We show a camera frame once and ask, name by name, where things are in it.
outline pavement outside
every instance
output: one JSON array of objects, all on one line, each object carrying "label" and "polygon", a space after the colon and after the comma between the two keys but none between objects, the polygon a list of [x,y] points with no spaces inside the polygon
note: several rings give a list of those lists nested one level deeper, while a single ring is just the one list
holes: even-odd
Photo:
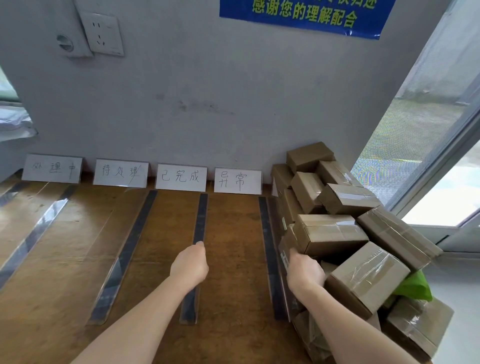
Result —
[{"label": "pavement outside", "polygon": [[[373,132],[352,173],[386,204],[460,118],[465,106],[394,99]],[[456,165],[480,169],[480,142]],[[457,169],[449,173],[449,181]],[[476,173],[465,173],[462,176]],[[467,181],[469,186],[480,182]]]}]

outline green plastic bag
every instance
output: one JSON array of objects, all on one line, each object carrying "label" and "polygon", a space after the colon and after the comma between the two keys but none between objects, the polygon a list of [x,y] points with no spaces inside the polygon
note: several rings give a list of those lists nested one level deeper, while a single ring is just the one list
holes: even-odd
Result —
[{"label": "green plastic bag", "polygon": [[405,296],[414,300],[433,300],[430,286],[421,270],[405,278],[402,283],[393,292],[398,296]]}]

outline wall socket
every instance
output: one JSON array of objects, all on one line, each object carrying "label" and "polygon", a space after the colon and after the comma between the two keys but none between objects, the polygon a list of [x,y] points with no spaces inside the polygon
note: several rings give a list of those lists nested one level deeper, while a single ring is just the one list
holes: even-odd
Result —
[{"label": "wall socket", "polygon": [[119,23],[115,16],[80,12],[80,18],[92,52],[124,55]]}]

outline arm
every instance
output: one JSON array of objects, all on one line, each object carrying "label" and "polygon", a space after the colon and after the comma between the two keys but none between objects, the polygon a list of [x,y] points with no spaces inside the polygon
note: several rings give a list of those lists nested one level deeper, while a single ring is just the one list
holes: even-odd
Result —
[{"label": "arm", "polygon": [[337,364],[418,364],[323,288],[325,273],[315,260],[292,249],[287,281],[293,294],[312,314]]},{"label": "arm", "polygon": [[207,273],[203,242],[180,252],[170,276],[87,346],[72,364],[150,364],[183,297]]}]

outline forearm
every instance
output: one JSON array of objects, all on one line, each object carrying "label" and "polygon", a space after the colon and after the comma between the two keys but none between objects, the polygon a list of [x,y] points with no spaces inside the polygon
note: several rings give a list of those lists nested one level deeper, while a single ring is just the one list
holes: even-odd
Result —
[{"label": "forearm", "polygon": [[168,277],[95,339],[73,363],[150,364],[168,323],[189,289],[181,279]]},{"label": "forearm", "polygon": [[337,364],[417,364],[406,351],[346,309],[322,286],[310,285],[297,298],[315,318]]}]

